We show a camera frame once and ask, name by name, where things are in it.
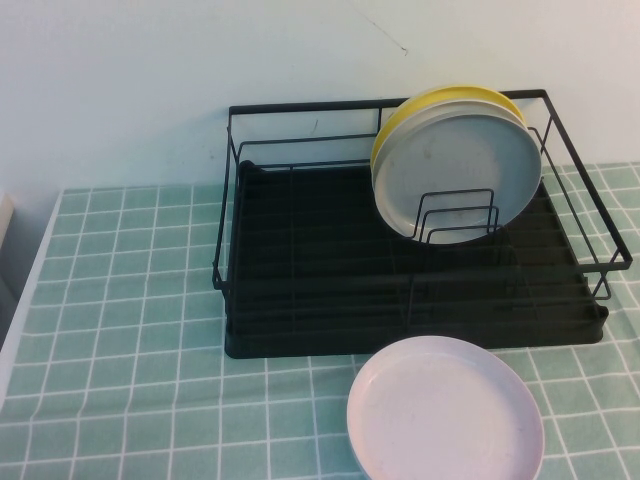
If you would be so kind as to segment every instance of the plate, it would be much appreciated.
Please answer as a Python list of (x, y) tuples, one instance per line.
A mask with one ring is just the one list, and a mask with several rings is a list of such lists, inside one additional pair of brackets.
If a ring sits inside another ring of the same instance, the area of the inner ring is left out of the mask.
[(380, 147), (382, 146), (382, 143), (384, 143), (384, 140), (407, 117), (434, 103), (456, 99), (484, 100), (487, 102), (492, 102), (496, 105), (500, 105), (510, 110), (524, 123), (524, 116), (522, 115), (522, 112), (520, 112), (516, 104), (500, 92), (491, 90), (490, 88), (479, 87), (477, 85), (451, 85), (448, 87), (428, 90), (404, 101), (402, 104), (400, 104), (400, 106), (398, 106), (393, 115), (391, 115), (385, 122), (385, 124), (380, 129), (380, 132), (378, 132), (375, 141), (373, 142), (371, 166), (374, 165), (376, 156), (378, 155), (378, 150), (380, 150)]
[[(414, 235), (425, 193), (421, 241), (452, 244), (489, 233), (482, 227), (494, 224), (496, 214), (499, 225), (508, 224), (540, 183), (540, 153), (533, 138), (520, 123), (496, 115), (442, 115), (418, 123), (394, 142), (376, 160), (373, 187), (381, 216), (405, 237)], [(443, 193), (477, 189), (483, 190)], [(496, 207), (490, 221), (489, 205)]]
[(518, 375), (447, 337), (375, 354), (351, 387), (347, 428), (372, 480), (532, 480), (544, 452), (540, 412)]

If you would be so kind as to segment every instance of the black dish rack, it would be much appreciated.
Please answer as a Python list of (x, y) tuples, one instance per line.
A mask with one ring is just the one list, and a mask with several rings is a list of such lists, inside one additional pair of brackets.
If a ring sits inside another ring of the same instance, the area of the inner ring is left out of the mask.
[[(422, 202), (414, 232), (422, 243), (385, 224), (375, 206), (368, 159), (265, 165), (258, 163), (259, 153), (245, 159), (249, 147), (372, 140), (383, 116), (405, 99), (231, 107), (213, 263), (214, 287), (225, 298), (227, 354), (371, 353), (415, 335), (452, 336), (485, 348), (599, 341), (608, 311), (597, 301), (611, 297), (606, 275), (629, 268), (631, 255), (546, 91), (503, 93), (546, 107), (542, 133), (530, 130), (549, 164), (558, 200), (551, 200), (545, 179), (525, 211), (503, 227), (493, 192), (469, 191), (487, 194), (486, 204), (469, 206), (486, 210), (487, 224), (454, 229), (486, 228), (489, 234), (448, 246), (431, 245), (431, 236), (424, 235), (425, 219), (434, 212), (423, 211)], [(234, 142), (239, 117), (350, 111), (372, 112), (372, 131)], [(577, 200), (551, 159), (547, 143), (556, 133), (602, 220), (604, 232), (597, 238), (587, 234)], [(568, 207), (564, 223), (558, 201)], [(574, 254), (567, 219), (574, 222), (587, 261)], [(604, 261), (593, 245), (603, 235), (612, 252)], [(589, 275), (595, 276), (592, 284)]]

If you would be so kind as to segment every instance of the white wall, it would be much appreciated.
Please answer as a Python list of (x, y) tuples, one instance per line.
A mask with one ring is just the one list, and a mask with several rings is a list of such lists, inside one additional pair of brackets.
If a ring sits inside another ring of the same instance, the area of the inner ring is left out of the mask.
[(231, 104), (543, 87), (585, 161), (640, 160), (639, 51), (636, 0), (0, 0), (5, 268), (65, 186), (219, 178)]

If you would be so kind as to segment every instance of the stacked plates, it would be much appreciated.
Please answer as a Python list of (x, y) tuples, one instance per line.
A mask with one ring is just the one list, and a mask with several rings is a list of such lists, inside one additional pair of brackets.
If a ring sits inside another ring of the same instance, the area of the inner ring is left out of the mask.
[(473, 86), (404, 102), (381, 128), (371, 155), (384, 220), (399, 234), (432, 244), (473, 240), (491, 231), (487, 225), (506, 225), (533, 197), (540, 171), (540, 153), (518, 108)]

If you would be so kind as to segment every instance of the grid pattern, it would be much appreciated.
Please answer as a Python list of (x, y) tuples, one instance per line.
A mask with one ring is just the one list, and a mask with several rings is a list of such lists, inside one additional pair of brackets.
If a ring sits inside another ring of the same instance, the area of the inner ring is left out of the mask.
[[(634, 254), (639, 169), (589, 167)], [(562, 176), (608, 259), (584, 186), (573, 169)], [(588, 255), (545, 183), (578, 256)], [(221, 192), (64, 193), (0, 411), (0, 478), (365, 478), (345, 410), (367, 356), (223, 354), (223, 301), (211, 286)], [(496, 352), (543, 415), (541, 479), (640, 478), (640, 269), (610, 280), (599, 344)]]

